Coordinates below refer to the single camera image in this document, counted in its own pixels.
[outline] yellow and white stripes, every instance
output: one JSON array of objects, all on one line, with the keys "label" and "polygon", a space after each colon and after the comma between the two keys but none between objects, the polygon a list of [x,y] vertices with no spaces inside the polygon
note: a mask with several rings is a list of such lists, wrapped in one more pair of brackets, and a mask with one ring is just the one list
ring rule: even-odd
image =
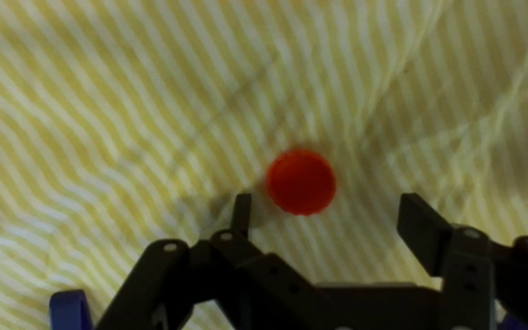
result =
[{"label": "yellow and white stripes", "polygon": [[[261,192],[291,146],[336,172],[309,220]],[[148,242],[195,240],[237,190],[311,280],[428,284],[402,190],[528,232],[528,1],[0,1],[0,328],[47,328],[63,287],[98,317]]]}]

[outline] striped fabric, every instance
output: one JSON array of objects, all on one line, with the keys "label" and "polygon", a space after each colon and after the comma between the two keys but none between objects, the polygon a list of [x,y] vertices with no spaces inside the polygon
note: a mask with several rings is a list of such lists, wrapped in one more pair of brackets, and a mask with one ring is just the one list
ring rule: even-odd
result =
[{"label": "striped fabric", "polygon": [[[336,172],[307,220],[261,192],[292,146]],[[208,234],[237,190],[314,282],[428,284],[402,190],[528,232],[528,0],[0,1],[0,328],[47,328],[65,287],[98,319],[148,242]]]}]

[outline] red ball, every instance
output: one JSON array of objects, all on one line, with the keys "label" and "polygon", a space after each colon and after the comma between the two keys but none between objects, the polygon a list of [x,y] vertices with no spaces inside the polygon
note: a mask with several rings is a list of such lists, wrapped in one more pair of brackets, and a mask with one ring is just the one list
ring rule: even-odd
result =
[{"label": "red ball", "polygon": [[331,203],[335,176],[320,154],[289,150],[269,165],[265,192],[291,214],[313,214]]}]

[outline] wrinkled sheet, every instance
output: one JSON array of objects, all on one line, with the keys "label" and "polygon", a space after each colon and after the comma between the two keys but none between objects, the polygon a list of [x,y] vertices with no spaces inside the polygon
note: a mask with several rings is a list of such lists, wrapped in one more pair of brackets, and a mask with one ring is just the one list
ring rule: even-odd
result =
[{"label": "wrinkled sheet", "polygon": [[[261,190],[294,146],[336,174],[307,220]],[[430,284],[404,190],[528,234],[528,0],[0,1],[0,328],[47,328],[65,287],[98,319],[148,242],[208,234],[239,190],[313,282]]]}]

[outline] blue object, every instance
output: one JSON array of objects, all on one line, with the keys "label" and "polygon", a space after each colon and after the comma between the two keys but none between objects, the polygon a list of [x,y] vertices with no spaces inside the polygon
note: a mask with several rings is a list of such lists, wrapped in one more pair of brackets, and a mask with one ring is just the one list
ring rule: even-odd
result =
[{"label": "blue object", "polygon": [[505,317],[498,324],[498,330],[528,330],[528,326],[520,322],[516,317],[505,313]]},{"label": "blue object", "polygon": [[56,291],[49,297],[50,330],[93,330],[82,289]]}]

